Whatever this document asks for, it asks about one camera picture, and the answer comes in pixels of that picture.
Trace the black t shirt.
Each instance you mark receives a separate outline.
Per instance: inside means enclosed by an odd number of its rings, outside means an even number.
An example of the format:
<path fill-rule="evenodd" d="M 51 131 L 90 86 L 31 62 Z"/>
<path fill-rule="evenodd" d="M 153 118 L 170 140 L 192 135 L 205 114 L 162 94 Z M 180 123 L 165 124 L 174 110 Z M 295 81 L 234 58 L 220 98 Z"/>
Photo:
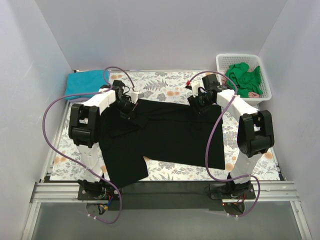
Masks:
<path fill-rule="evenodd" d="M 222 124 L 210 133 L 222 110 L 198 115 L 189 105 L 140 99 L 134 119 L 110 106 L 101 114 L 99 147 L 110 181 L 118 188 L 146 178 L 144 157 L 152 160 L 225 169 Z"/>

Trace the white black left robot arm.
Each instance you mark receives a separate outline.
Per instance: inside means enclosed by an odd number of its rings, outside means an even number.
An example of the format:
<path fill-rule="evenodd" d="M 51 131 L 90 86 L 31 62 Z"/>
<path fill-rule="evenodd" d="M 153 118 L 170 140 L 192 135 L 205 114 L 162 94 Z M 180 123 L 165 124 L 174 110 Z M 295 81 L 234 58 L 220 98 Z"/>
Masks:
<path fill-rule="evenodd" d="M 138 99 L 144 96 L 137 91 L 125 92 L 125 88 L 121 80 L 115 80 L 112 87 L 103 85 L 89 100 L 71 107 L 68 135 L 80 153 L 80 162 L 85 165 L 83 180 L 77 182 L 95 200 L 103 199 L 107 193 L 106 185 L 100 182 L 103 170 L 98 157 L 101 114 L 113 106 L 121 117 L 132 119 Z"/>

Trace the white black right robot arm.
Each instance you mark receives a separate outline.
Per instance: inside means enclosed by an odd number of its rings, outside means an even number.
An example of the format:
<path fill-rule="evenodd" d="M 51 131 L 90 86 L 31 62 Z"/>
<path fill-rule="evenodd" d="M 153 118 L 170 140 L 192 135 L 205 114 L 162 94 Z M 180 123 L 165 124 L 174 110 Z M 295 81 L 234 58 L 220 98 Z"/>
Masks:
<path fill-rule="evenodd" d="M 228 112 L 238 122 L 237 146 L 239 154 L 236 163 L 222 186 L 217 191 L 232 199 L 243 197 L 253 190 L 251 179 L 258 160 L 269 148 L 274 146 L 272 115 L 267 110 L 258 110 L 245 102 L 239 95 L 237 86 L 222 85 L 217 79 L 218 72 L 208 71 L 202 83 L 191 78 L 186 88 L 192 91 L 187 99 L 197 114 L 202 114 L 209 107 L 218 105 L 222 114 Z"/>

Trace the white plastic laundry basket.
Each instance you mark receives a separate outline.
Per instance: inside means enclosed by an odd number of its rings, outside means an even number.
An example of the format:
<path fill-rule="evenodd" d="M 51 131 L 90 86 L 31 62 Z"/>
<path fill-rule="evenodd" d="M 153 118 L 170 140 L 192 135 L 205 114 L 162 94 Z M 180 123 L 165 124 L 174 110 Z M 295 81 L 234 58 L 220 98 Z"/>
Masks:
<path fill-rule="evenodd" d="M 261 59 L 257 55 L 253 54 L 236 54 L 236 53 L 225 53 L 218 54 L 216 56 L 216 67 L 217 71 L 224 74 L 229 69 L 230 65 L 246 63 L 249 65 L 249 71 L 253 71 L 257 66 L 260 66 L 260 76 L 261 84 L 260 89 L 262 94 L 259 95 L 259 98 L 242 98 L 248 104 L 255 106 L 261 103 L 262 101 L 268 101 L 272 97 L 271 89 L 267 80 L 266 71 L 261 62 Z"/>

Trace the green t shirt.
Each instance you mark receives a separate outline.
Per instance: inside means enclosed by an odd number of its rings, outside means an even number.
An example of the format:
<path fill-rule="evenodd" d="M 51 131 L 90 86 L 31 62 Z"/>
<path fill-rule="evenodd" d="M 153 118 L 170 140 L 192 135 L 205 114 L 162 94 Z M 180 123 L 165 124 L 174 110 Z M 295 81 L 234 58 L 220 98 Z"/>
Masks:
<path fill-rule="evenodd" d="M 249 71 L 249 69 L 247 63 L 241 62 L 230 65 L 225 72 L 225 75 L 236 85 L 237 94 L 241 98 L 250 98 L 250 94 L 263 94 L 260 88 L 262 83 L 260 66 L 257 66 L 253 71 Z"/>

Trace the folded teal t shirt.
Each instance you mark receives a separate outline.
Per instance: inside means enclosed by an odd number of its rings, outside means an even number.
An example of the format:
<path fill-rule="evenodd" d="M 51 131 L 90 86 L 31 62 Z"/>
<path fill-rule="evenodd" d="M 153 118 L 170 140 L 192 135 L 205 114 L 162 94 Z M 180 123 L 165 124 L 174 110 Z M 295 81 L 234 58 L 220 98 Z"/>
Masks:
<path fill-rule="evenodd" d="M 106 85 L 103 77 L 103 70 L 90 70 L 70 73 L 67 76 L 65 96 L 66 100 L 73 100 L 78 98 L 92 98 L 93 94 L 79 95 L 84 93 L 98 92 L 102 85 Z"/>

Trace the floral patterned table mat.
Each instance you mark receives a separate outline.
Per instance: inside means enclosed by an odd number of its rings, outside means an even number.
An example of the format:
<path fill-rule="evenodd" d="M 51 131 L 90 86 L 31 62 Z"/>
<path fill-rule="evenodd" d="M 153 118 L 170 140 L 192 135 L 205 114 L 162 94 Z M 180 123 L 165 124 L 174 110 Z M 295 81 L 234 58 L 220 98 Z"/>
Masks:
<path fill-rule="evenodd" d="M 202 84 L 194 79 L 186 83 L 192 91 L 186 105 L 141 99 L 136 92 L 125 92 L 121 80 L 103 85 L 89 101 L 74 104 L 68 135 L 80 151 L 86 180 L 98 181 L 103 174 L 97 150 L 118 187 L 148 177 L 145 158 L 224 169 L 222 117 L 229 112 L 238 121 L 239 155 L 228 180 L 248 182 L 254 162 L 275 143 L 272 115 L 238 97 L 232 79 L 221 85 L 216 72 L 201 74 Z"/>

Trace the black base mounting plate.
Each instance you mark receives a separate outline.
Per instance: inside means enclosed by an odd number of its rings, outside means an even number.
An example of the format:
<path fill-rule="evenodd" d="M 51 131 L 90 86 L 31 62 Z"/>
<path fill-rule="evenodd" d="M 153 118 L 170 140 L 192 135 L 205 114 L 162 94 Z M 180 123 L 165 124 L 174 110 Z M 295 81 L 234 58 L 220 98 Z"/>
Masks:
<path fill-rule="evenodd" d="M 110 184 L 78 180 L 78 200 L 107 205 L 110 211 L 122 210 L 223 210 L 223 201 L 242 204 L 254 200 L 257 191 L 246 183 L 234 187 L 217 181 L 138 181 L 115 189 Z"/>

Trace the aluminium frame rail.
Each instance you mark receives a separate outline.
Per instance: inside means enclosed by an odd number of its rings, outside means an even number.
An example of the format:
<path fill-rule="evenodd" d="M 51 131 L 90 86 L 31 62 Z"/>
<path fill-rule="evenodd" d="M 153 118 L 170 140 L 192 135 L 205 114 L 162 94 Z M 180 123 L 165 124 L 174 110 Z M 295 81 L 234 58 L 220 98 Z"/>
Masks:
<path fill-rule="evenodd" d="M 204 192 L 204 188 L 209 184 L 208 181 L 188 181 L 188 182 L 156 182 L 141 181 L 136 182 L 124 191 L 136 194 L 147 193 L 148 187 L 151 194 L 187 194 Z M 261 202 L 295 202 L 300 197 L 296 186 L 292 181 L 261 181 L 260 185 L 253 182 L 253 189 L 260 195 L 258 200 Z M 31 195 L 31 203 L 72 203 L 78 200 L 80 185 L 76 182 L 42 182 L 36 183 Z"/>

